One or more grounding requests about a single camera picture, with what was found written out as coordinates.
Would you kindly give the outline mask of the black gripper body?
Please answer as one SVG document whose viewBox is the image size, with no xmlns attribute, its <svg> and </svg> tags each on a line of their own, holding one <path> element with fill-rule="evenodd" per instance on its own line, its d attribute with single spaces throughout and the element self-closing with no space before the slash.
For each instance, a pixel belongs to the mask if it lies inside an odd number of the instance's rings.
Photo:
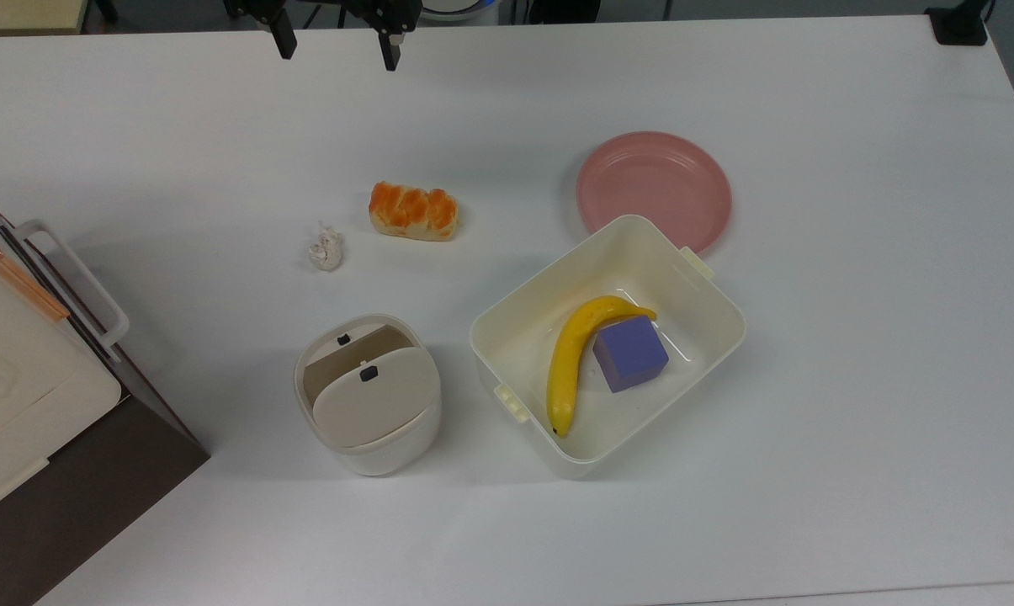
<svg viewBox="0 0 1014 606">
<path fill-rule="evenodd" d="M 257 27 L 269 31 L 279 22 L 289 1 L 223 1 L 231 17 L 249 17 Z M 422 1 L 296 1 L 299 5 L 335 5 L 348 15 L 362 19 L 372 29 L 383 32 L 414 30 Z"/>
</svg>

